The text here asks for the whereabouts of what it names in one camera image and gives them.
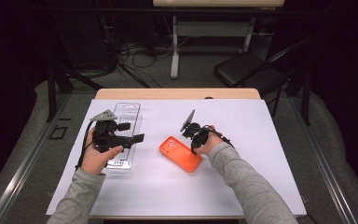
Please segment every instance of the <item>person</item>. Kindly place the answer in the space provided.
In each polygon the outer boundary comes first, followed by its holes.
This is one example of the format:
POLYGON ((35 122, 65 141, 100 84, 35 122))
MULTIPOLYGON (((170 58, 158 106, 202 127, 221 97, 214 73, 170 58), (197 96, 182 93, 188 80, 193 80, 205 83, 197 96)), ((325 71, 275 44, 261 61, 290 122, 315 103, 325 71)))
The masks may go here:
POLYGON ((94 131, 95 127, 89 131, 85 145, 88 147, 81 167, 75 171, 71 185, 48 223, 88 223, 92 206, 106 177, 102 170, 109 160, 123 150, 122 146, 118 146, 100 153, 92 142, 94 131))
MULTIPOLYGON (((102 170, 107 161, 122 150, 122 147, 114 147, 100 153, 92 144, 93 132, 94 129, 91 129, 87 136, 86 146, 89 147, 86 149, 81 168, 75 172, 71 186, 48 223, 88 221, 105 178, 102 170)), ((278 192, 219 135, 209 133, 205 145, 194 150, 199 155, 206 155, 215 171, 233 189, 247 223, 297 223, 278 192)))

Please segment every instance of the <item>clear plastic container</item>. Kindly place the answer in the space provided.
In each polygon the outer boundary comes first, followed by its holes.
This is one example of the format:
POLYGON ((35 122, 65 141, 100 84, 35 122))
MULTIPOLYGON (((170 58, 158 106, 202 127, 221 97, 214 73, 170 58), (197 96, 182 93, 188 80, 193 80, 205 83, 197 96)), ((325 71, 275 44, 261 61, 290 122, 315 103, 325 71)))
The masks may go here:
MULTIPOLYGON (((116 131, 117 136, 133 137, 139 134, 142 123, 142 115, 140 113, 141 105, 134 103, 117 103, 113 112, 117 117, 116 123, 129 123, 130 129, 126 131, 116 131)), ((115 156, 114 159, 107 163, 106 168, 109 169, 130 169, 133 163, 136 144, 131 148, 124 148, 124 151, 115 156)))

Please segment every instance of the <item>hand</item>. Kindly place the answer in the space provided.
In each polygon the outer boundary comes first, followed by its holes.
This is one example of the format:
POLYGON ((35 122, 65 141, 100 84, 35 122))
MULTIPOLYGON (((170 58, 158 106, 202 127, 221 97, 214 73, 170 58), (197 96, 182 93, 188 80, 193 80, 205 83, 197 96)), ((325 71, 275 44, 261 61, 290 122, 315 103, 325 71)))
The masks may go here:
POLYGON ((96 149, 95 144, 92 143, 92 135, 94 134, 94 131, 95 127, 92 128, 87 135, 86 146, 88 147, 84 153, 81 169, 92 175, 100 175, 106 163, 119 154, 123 150, 123 147, 113 147, 104 153, 99 152, 96 149))
POLYGON ((205 145, 203 145, 202 147, 194 148, 194 151, 198 155, 204 154, 206 156, 209 156, 209 153, 211 152, 212 148, 214 148, 221 142, 223 142, 223 139, 220 136, 215 133, 208 133, 208 140, 206 141, 205 145))

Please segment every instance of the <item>black curtain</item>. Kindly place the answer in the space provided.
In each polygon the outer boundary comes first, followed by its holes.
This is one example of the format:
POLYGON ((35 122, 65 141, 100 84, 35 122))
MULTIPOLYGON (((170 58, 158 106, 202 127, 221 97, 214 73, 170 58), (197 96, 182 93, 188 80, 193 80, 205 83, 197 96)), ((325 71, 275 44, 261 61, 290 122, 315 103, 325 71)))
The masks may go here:
POLYGON ((46 80, 48 60, 35 23, 17 1, 0 1, 0 172, 30 118, 34 87, 46 80))
MULTIPOLYGON (((358 176, 358 1, 286 0, 286 9, 336 12, 334 25, 313 71, 311 90, 326 103, 341 130, 347 162, 358 176)), ((280 20, 268 54, 317 34, 330 21, 280 20)))

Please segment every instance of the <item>gray sleeve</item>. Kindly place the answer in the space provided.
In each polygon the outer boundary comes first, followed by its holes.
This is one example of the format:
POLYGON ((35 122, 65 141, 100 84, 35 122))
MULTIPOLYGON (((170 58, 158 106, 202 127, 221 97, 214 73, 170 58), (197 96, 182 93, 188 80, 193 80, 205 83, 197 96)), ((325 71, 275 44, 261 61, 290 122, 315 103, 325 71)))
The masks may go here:
POLYGON ((65 197, 58 203, 48 223, 88 223, 104 179, 104 174, 92 175, 77 169, 65 197))
POLYGON ((235 192, 249 224, 297 223, 284 200, 270 183, 234 147, 220 143, 209 155, 212 167, 235 192))

